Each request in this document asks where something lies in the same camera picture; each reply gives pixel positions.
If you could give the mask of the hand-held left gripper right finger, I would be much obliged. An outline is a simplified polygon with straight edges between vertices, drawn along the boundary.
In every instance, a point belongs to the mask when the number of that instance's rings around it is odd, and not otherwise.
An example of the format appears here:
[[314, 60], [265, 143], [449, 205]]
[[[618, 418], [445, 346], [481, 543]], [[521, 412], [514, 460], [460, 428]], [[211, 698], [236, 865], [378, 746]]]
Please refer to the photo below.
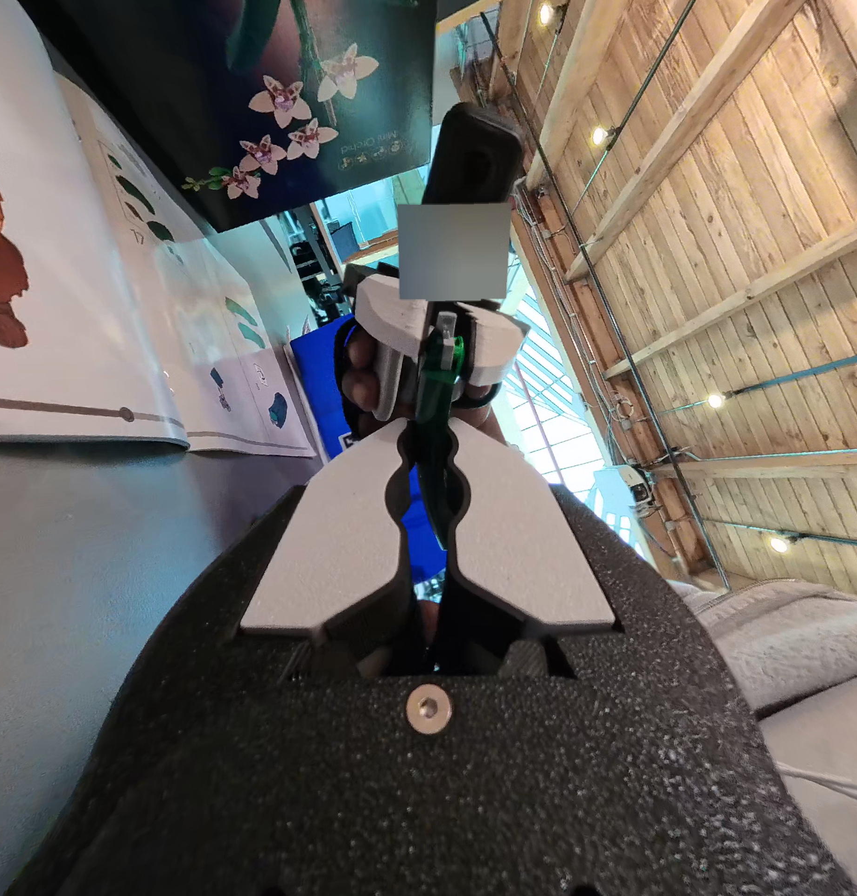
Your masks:
[[526, 633], [610, 630], [616, 617], [547, 480], [522, 454], [452, 420], [464, 484], [455, 570]]

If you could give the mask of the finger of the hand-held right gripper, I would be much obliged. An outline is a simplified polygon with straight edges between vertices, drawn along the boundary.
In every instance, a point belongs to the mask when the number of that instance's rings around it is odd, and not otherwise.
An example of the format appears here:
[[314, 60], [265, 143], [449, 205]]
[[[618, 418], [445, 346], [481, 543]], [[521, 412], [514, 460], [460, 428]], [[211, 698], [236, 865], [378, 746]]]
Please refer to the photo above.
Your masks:
[[400, 282], [371, 275], [357, 288], [355, 320], [376, 342], [372, 371], [378, 379], [374, 417], [389, 421], [399, 403], [416, 399], [420, 356], [428, 333], [429, 304], [400, 297]]
[[531, 325], [498, 308], [464, 305], [467, 316], [465, 379], [467, 385], [495, 386], [506, 378]]

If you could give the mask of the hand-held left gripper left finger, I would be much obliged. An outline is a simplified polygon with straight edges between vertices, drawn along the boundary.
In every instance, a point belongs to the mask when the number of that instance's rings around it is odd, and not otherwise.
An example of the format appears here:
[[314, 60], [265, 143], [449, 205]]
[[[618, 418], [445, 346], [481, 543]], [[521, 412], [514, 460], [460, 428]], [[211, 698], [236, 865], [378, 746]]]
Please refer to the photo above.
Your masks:
[[343, 451], [306, 486], [243, 614], [247, 633], [321, 636], [410, 579], [409, 420]]

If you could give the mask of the blue plastic bin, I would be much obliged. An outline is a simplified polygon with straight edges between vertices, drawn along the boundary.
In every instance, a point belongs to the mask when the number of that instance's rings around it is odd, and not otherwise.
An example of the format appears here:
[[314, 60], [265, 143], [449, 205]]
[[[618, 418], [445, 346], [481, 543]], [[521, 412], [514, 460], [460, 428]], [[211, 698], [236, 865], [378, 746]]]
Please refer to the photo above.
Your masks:
[[[353, 315], [345, 315], [290, 342], [300, 382], [330, 460], [355, 442], [344, 417], [342, 396], [334, 373], [335, 337], [339, 330], [347, 335], [350, 322], [353, 322]], [[419, 599], [439, 603], [445, 581], [446, 553], [430, 525], [416, 469], [411, 469], [410, 487], [411, 505], [402, 524], [408, 536], [412, 579]]]

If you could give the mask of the dark orchid picture box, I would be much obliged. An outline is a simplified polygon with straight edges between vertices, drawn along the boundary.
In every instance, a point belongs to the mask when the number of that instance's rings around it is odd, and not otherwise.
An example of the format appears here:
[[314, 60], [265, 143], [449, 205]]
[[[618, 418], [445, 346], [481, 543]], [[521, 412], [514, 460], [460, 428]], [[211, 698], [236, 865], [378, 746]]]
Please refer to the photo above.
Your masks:
[[436, 2], [21, 7], [217, 232], [428, 162]]

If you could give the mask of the building instruction booklet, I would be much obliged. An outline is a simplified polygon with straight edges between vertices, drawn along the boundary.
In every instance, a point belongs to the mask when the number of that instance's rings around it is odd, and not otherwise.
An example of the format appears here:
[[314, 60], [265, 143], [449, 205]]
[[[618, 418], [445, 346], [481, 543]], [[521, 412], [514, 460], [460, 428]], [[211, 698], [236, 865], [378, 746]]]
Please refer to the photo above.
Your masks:
[[247, 281], [0, 1], [0, 442], [315, 451]]

